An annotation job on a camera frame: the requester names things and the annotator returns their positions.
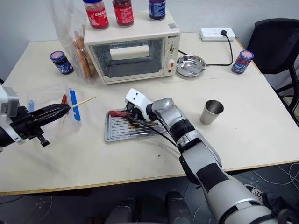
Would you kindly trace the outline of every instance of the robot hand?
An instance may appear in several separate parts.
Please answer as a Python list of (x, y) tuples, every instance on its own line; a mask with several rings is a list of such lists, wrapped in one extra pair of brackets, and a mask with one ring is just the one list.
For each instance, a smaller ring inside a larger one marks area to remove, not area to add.
[(35, 137), (42, 146), (47, 146), (49, 142), (43, 137), (41, 127), (63, 117), (70, 108), (66, 104), (53, 104), (29, 113), (26, 107), (19, 105), (12, 88), (0, 85), (0, 149)]
[(262, 206), (243, 184), (221, 169), (216, 151), (171, 98), (151, 102), (142, 93), (130, 89), (126, 103), (127, 112), (137, 108), (145, 120), (158, 119), (166, 126), (181, 153), (179, 161), (188, 179), (202, 186), (218, 223), (277, 223), (268, 208)]

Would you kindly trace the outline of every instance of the plastic bag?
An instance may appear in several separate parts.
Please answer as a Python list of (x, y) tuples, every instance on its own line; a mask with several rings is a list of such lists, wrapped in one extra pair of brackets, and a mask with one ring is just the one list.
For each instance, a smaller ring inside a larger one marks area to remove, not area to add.
[(70, 61), (77, 76), (92, 83), (98, 75), (84, 46), (84, 30), (87, 20), (82, 1), (46, 0), (55, 25), (57, 37), (70, 55)]

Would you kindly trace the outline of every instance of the table edge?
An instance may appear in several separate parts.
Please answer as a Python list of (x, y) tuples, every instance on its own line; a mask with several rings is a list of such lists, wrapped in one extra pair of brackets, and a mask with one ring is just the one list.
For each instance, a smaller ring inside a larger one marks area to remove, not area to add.
[[(239, 171), (239, 170), (246, 170), (246, 169), (263, 168), (263, 167), (281, 165), (281, 164), (286, 164), (286, 163), (294, 163), (294, 162), (299, 162), (299, 160), (276, 162), (276, 163), (263, 164), (263, 165), (250, 166), (250, 167), (231, 168), (231, 169), (225, 169), (224, 171), (225, 172), (230, 172), (230, 171)], [(40, 189), (40, 190), (0, 192), (0, 196), (40, 194), (40, 193), (49, 193), (49, 192), (56, 192), (56, 191), (78, 190), (78, 189), (96, 188), (96, 187), (104, 187), (104, 186), (124, 184), (124, 183), (152, 181), (152, 180), (159, 180), (159, 179), (166, 179), (166, 178), (173, 178), (173, 177), (182, 177), (182, 176), (186, 176), (186, 175), (185, 174), (177, 174), (177, 175), (168, 175), (168, 176), (157, 176), (157, 177), (149, 177), (149, 178), (142, 178), (142, 179), (135, 179), (135, 180), (117, 181), (117, 182), (109, 182), (109, 183), (98, 183), (98, 184), (90, 184), (90, 185), (67, 187), (67, 188), (53, 188), (53, 189)]]

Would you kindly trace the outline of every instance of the black office chair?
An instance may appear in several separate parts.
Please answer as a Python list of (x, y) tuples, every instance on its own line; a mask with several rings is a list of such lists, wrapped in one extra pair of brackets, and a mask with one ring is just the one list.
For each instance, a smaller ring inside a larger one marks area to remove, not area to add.
[(263, 74), (278, 74), (289, 70), (292, 83), (276, 91), (294, 88), (289, 112), (296, 109), (299, 101), (299, 85), (294, 62), (299, 54), (299, 20), (269, 19), (256, 22), (247, 50), (254, 53), (253, 61)]

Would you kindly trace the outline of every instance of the chair backrest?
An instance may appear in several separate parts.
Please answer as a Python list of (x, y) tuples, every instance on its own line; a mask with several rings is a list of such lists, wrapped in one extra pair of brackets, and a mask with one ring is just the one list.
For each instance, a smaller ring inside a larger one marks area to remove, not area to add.
[(299, 20), (269, 19), (256, 22), (247, 50), (262, 73), (289, 69), (299, 54)]

